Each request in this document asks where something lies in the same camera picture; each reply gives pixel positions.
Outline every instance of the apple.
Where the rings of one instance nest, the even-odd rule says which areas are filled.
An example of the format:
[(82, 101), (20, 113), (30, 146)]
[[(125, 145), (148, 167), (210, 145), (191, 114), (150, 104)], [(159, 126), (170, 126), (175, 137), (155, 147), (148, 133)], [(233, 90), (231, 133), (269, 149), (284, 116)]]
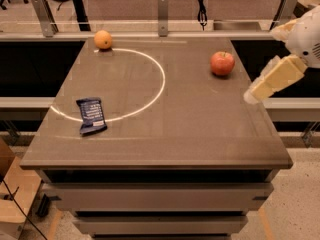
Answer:
[(231, 53), (219, 51), (214, 53), (210, 59), (211, 71), (217, 76), (226, 76), (230, 74), (235, 61)]

